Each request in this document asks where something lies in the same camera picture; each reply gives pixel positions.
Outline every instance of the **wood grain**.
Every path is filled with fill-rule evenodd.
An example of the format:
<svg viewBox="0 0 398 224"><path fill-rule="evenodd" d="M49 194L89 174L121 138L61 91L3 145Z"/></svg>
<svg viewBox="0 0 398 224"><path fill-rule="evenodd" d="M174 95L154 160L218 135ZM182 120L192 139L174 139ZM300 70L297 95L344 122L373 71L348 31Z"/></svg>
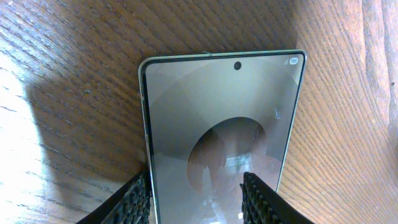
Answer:
<svg viewBox="0 0 398 224"><path fill-rule="evenodd" d="M280 194L316 223L396 223L398 2L1 1L0 203L76 222L146 164L137 65L304 49Z"/></svg>

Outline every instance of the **brown wood surface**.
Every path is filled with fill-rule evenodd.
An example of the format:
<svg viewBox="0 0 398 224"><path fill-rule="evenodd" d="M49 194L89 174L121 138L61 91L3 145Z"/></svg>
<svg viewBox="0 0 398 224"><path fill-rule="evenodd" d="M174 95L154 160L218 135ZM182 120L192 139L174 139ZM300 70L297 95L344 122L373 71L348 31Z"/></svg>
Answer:
<svg viewBox="0 0 398 224"><path fill-rule="evenodd" d="M145 167L149 56L304 49L280 194L397 223L398 2L0 2L0 221L76 222Z"/></svg>

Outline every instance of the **dark object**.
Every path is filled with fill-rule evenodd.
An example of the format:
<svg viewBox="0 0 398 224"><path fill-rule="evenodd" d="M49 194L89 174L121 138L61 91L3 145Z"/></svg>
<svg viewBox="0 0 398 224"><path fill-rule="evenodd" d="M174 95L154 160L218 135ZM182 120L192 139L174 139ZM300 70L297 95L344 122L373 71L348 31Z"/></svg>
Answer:
<svg viewBox="0 0 398 224"><path fill-rule="evenodd" d="M149 223L150 193L149 173L137 174L78 223Z"/></svg>
<svg viewBox="0 0 398 224"><path fill-rule="evenodd" d="M241 69L241 67L242 67L242 63L241 62L235 62L235 64L234 64L235 70L239 70L239 69Z"/></svg>
<svg viewBox="0 0 398 224"><path fill-rule="evenodd" d="M241 187L244 224L312 223L291 207L256 174L244 173Z"/></svg>

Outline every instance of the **black border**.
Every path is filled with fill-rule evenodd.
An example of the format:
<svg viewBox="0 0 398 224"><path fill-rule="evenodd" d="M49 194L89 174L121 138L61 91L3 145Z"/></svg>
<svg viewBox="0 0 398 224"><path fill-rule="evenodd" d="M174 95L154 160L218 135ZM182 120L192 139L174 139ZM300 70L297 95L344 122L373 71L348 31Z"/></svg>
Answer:
<svg viewBox="0 0 398 224"><path fill-rule="evenodd" d="M287 139L286 139L286 143L285 143L285 151L284 151L284 156L283 156L283 160L282 160L282 165L280 167L280 171L279 171L279 177L278 177L278 184L277 184L277 189L279 188L279 184L280 184L280 178L282 177L281 173L283 170L283 166L285 164L285 158L286 158L286 152L288 149L288 144L289 144L289 139L290 139L290 134L292 132L292 128L293 128L293 122L294 122L294 116L296 114L296 107L297 107L297 101L299 99L299 93L300 93L300 89L301 89L301 84L302 84L302 80L303 80L303 73L304 73L304 68L305 68L305 64L307 62L307 56L305 54L304 51L302 50L292 50L291 52L271 52L271 53L258 53L258 54L253 54L251 52L247 52L248 54L241 54L241 55L203 55L203 56L192 56L192 57L178 57L178 58L157 58L157 59L153 59L153 60L148 60L147 62L145 62L144 64L142 64L141 67L141 73L139 74L140 78L141 78L141 82L142 82L142 90L143 90L143 99L144 101L142 102L144 104L143 107L143 112L144 112L144 121L146 123L146 130L145 130L145 135L147 135L147 144L149 146L149 149L147 148L147 150L149 150L149 155L150 155L150 164L151 164L151 171L152 171L152 181L153 181L153 186L154 189L152 189L154 191L154 200L156 200L155 205L156 205L156 215L157 215L157 221L158 224L161 224L161 220L160 220L160 210L159 210L159 198L157 197L158 193L157 193L157 184L156 184L156 171L155 171L155 161L152 158L154 156L154 149L153 149L153 145L152 145L152 130L150 128L150 113L149 113L149 102L148 102L148 91L147 91L147 82L146 82L146 69L149 65L154 64L154 63L167 63L167 62L188 62L188 61L195 61L195 60L211 60L211 59L223 59L223 58L242 58L242 57L261 57L261 56L275 56L275 55L294 55L294 54L301 54L303 55L303 65L302 65L302 69L301 69L301 73L300 73L300 81L298 82L298 87L297 87L297 93L296 93L296 99L294 102L294 110L292 113L292 118L290 119L290 126L289 126L289 134L287 135Z"/></svg>

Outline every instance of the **phone screen protector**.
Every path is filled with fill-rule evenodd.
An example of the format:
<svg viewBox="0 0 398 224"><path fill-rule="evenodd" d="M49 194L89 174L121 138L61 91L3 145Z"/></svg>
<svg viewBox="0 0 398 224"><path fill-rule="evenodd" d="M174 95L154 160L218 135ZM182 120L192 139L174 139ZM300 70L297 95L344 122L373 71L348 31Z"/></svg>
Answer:
<svg viewBox="0 0 398 224"><path fill-rule="evenodd" d="M297 53L144 65L159 223L243 223L244 172L277 189L304 60Z"/></svg>

